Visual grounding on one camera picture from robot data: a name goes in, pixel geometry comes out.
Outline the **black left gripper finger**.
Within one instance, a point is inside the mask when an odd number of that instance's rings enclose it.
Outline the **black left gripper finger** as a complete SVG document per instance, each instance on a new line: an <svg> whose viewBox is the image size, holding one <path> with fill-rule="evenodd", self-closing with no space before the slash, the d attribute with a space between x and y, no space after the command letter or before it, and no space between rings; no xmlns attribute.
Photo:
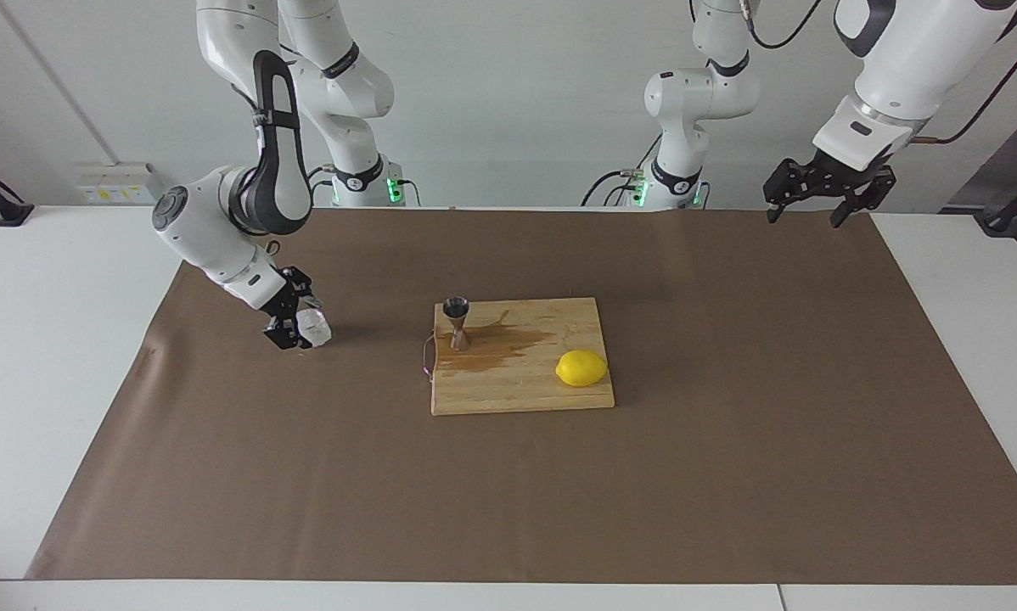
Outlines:
<svg viewBox="0 0 1017 611"><path fill-rule="evenodd" d="M818 183L819 167L815 163L801 164L791 158L781 161L763 184L768 223L779 221L789 205L814 197Z"/></svg>
<svg viewBox="0 0 1017 611"><path fill-rule="evenodd" d="M894 185L896 174L891 166L884 165L870 174L861 185L843 186L841 201L829 217L831 227L839 228L853 213L876 210Z"/></svg>

